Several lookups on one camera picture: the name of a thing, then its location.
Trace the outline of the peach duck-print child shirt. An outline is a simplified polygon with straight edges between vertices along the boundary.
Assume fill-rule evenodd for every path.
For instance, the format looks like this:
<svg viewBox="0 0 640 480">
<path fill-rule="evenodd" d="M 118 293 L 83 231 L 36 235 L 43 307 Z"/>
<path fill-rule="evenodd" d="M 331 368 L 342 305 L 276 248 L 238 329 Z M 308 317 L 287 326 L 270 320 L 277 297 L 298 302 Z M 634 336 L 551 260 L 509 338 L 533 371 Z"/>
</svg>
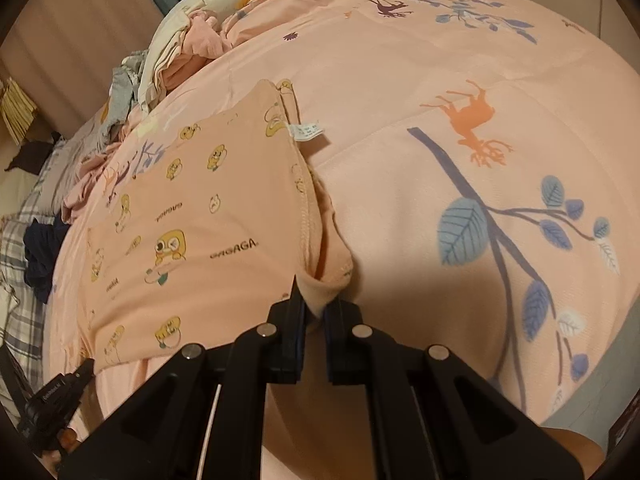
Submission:
<svg viewBox="0 0 640 480">
<path fill-rule="evenodd" d="M 298 290 L 319 313 L 352 254 L 300 150 L 288 80 L 263 80 L 133 177 L 88 229 L 78 324 L 98 370 L 217 347 Z"/>
</svg>

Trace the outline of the plaid grey blanket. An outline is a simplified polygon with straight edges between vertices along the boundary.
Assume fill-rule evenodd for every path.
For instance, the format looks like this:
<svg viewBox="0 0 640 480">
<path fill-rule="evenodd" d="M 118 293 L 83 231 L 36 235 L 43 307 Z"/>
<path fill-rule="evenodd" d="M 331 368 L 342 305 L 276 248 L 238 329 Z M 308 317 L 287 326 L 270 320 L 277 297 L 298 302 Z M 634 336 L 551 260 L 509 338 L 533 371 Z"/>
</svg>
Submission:
<svg viewBox="0 0 640 480">
<path fill-rule="evenodd" d="M 1 231 L 1 277 L 12 287 L 18 299 L 17 307 L 8 315 L 4 341 L 34 390 L 43 385 L 44 305 L 24 281 L 27 260 L 23 237 L 32 220 L 36 219 L 44 224 L 50 224 L 54 220 L 53 214 L 46 214 L 36 203 L 40 199 L 44 179 L 65 144 L 65 141 L 55 144 L 52 154 L 38 174 L 35 185 L 18 211 L 9 214 Z"/>
</svg>

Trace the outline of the navy blue garment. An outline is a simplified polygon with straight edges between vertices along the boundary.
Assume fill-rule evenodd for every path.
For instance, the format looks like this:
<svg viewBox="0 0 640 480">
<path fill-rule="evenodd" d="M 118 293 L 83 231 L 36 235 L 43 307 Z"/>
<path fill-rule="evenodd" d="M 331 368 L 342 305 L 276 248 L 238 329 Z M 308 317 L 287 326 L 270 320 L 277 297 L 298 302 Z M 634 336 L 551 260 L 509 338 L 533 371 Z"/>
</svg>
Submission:
<svg viewBox="0 0 640 480">
<path fill-rule="evenodd" d="M 52 292 L 56 260 L 69 229 L 70 225 L 62 220 L 61 214 L 57 214 L 52 223 L 41 223 L 34 219 L 25 230 L 24 282 L 42 304 L 48 302 Z"/>
</svg>

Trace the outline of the light pink crumpled garment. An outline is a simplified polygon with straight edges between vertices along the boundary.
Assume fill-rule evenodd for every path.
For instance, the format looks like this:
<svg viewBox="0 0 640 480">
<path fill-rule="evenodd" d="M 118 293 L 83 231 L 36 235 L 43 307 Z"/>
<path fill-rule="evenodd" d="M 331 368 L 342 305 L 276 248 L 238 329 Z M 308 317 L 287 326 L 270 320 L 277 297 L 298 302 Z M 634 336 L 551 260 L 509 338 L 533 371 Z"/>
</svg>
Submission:
<svg viewBox="0 0 640 480">
<path fill-rule="evenodd" d="M 85 156 L 75 172 L 76 182 L 62 201 L 61 220 L 73 224 L 88 203 L 93 188 L 98 183 L 107 164 L 120 147 L 120 142 L 107 145 L 102 152 Z"/>
</svg>

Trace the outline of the dark brown cushion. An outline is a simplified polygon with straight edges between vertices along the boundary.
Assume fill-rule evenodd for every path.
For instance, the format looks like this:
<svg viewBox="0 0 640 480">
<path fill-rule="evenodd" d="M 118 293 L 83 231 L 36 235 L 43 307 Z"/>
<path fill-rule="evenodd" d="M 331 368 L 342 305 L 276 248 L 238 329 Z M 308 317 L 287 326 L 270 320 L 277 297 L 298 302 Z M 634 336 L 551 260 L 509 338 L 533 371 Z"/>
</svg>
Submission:
<svg viewBox="0 0 640 480">
<path fill-rule="evenodd" d="M 39 141 L 39 140 L 25 140 L 21 145 L 20 150 L 9 162 L 9 166 L 4 170 L 5 172 L 13 169 L 19 169 L 38 176 L 44 163 L 51 156 L 55 145 L 61 140 L 62 136 L 57 132 L 51 133 L 51 142 Z"/>
</svg>

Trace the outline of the pink animal-print duvet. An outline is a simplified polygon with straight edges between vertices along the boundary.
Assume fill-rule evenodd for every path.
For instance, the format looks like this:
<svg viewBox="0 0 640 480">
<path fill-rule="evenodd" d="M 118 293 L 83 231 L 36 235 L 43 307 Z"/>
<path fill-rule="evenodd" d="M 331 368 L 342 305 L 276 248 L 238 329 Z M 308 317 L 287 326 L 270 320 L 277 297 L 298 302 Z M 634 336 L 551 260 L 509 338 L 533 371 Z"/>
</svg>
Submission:
<svg viewBox="0 0 640 480">
<path fill-rule="evenodd" d="M 198 122 L 288 80 L 352 254 L 332 300 L 401 344 L 448 347 L 533 422 L 560 408 L 639 293 L 638 74 L 528 0 L 253 0 L 219 31 L 232 49 L 134 110 L 70 227 L 47 374 L 92 359 L 78 324 L 90 224 Z M 326 378 L 324 310 L 302 380 L 267 389 L 267 479 L 374 477 L 364 392 Z M 73 432 L 87 440 L 183 346 L 96 368 Z"/>
</svg>

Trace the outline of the yellow striped small curtain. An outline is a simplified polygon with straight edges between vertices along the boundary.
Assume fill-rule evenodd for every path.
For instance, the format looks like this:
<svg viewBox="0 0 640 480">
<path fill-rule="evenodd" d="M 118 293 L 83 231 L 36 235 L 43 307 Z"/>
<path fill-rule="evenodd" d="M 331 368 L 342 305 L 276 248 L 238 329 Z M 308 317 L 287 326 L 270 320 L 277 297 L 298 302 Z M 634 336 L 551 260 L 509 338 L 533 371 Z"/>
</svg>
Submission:
<svg viewBox="0 0 640 480">
<path fill-rule="evenodd" d="M 37 105 L 11 77 L 3 84 L 1 92 L 1 118 L 9 136 L 21 145 L 37 116 Z"/>
</svg>

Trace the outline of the cream white garment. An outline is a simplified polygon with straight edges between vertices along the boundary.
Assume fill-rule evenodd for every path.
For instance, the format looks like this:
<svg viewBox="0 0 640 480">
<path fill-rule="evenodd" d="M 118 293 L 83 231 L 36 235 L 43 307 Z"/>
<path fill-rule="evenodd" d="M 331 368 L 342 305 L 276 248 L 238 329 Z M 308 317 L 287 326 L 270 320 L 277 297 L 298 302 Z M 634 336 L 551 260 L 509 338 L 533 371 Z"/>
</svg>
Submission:
<svg viewBox="0 0 640 480">
<path fill-rule="evenodd" d="M 180 42 L 191 25 L 190 14 L 203 9 L 204 6 L 205 0 L 179 2 L 165 15 L 154 32 L 137 93 L 138 104 L 144 114 L 152 110 L 160 96 L 160 84 L 156 81 L 155 74 L 163 63 L 180 52 Z"/>
</svg>

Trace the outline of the grey small garment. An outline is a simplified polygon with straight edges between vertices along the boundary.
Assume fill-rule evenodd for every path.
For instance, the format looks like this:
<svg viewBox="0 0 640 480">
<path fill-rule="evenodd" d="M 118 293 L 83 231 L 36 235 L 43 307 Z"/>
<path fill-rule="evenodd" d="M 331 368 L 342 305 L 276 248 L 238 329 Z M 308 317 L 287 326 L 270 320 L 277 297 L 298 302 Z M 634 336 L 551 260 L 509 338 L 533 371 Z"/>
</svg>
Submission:
<svg viewBox="0 0 640 480">
<path fill-rule="evenodd" d="M 130 110 L 138 102 L 138 89 L 147 55 L 148 50 L 131 52 L 112 70 L 107 111 L 100 125 L 103 145 L 113 142 L 116 130 L 126 122 Z"/>
</svg>

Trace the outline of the pink folded garment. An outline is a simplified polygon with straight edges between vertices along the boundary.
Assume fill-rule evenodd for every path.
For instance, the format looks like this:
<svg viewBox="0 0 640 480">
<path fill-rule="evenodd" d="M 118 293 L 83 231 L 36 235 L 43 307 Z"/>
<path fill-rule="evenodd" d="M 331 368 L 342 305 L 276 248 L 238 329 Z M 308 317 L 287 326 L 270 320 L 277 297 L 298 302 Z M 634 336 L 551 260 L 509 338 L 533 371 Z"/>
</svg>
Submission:
<svg viewBox="0 0 640 480">
<path fill-rule="evenodd" d="M 177 47 L 156 70 L 158 88 L 171 92 L 208 63 L 232 49 L 231 42 L 219 31 L 213 11 L 194 11 L 190 24 L 182 32 Z"/>
</svg>

